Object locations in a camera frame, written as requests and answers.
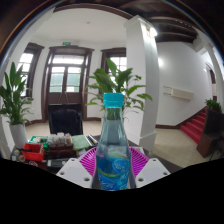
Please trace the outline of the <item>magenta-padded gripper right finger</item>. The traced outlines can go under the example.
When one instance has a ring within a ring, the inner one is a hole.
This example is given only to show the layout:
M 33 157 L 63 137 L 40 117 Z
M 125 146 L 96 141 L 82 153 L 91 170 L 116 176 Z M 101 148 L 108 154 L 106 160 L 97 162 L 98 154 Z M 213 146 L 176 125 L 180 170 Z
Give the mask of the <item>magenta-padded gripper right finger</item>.
M 143 187 L 170 174 L 167 168 L 157 158 L 148 158 L 140 148 L 130 147 L 130 152 L 130 188 Z

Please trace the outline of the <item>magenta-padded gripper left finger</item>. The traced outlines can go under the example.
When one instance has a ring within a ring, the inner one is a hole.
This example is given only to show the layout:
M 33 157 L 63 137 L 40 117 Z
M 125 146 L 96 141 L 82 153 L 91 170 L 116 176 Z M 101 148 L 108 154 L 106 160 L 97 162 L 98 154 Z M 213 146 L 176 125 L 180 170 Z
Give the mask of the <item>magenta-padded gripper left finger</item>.
M 96 148 L 91 148 L 79 158 L 70 158 L 58 171 L 57 176 L 83 188 L 98 188 L 96 174 Z

